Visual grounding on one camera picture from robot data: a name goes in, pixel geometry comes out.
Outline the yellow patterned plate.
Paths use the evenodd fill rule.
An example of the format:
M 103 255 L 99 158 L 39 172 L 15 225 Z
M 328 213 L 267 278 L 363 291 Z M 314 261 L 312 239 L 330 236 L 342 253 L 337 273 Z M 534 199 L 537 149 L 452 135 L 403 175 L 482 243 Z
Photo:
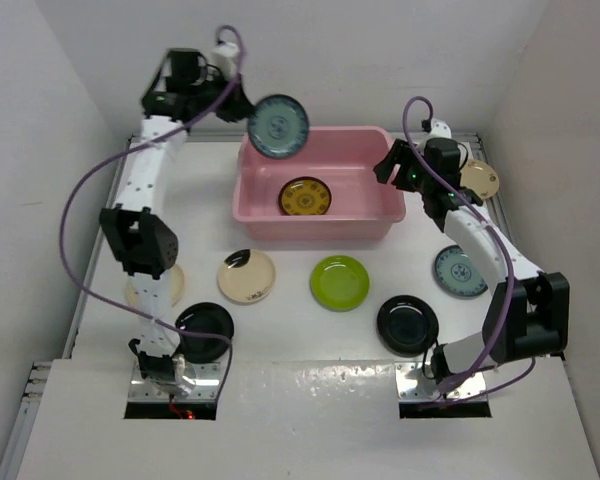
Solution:
M 322 180 L 301 176 L 288 181 L 279 191 L 278 208 L 287 216 L 325 215 L 332 204 L 332 193 Z

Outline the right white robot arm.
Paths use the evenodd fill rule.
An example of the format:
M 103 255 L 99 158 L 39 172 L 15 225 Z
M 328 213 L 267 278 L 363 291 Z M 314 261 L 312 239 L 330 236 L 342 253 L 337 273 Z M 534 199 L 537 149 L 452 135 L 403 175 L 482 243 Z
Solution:
M 480 332 L 438 346 L 431 369 L 442 394 L 488 367 L 562 352 L 568 343 L 570 284 L 522 255 L 473 190 L 460 186 L 456 141 L 423 149 L 397 140 L 373 169 L 378 182 L 418 193 L 426 215 L 467 255 L 491 303 Z

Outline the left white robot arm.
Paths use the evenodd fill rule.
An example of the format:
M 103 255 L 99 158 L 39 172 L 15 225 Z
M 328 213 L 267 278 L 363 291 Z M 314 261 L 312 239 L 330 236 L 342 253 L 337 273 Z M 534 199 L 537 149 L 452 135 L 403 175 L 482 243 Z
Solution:
M 194 49 L 170 49 L 141 99 L 141 150 L 114 205 L 99 223 L 114 258 L 128 274 L 136 296 L 140 334 L 130 342 L 141 375 L 174 390 L 181 345 L 172 313 L 172 268 L 177 235 L 162 218 L 169 174 L 194 119 L 215 113 L 225 122 L 251 115 L 241 86 L 240 47 L 220 42 L 211 56 Z

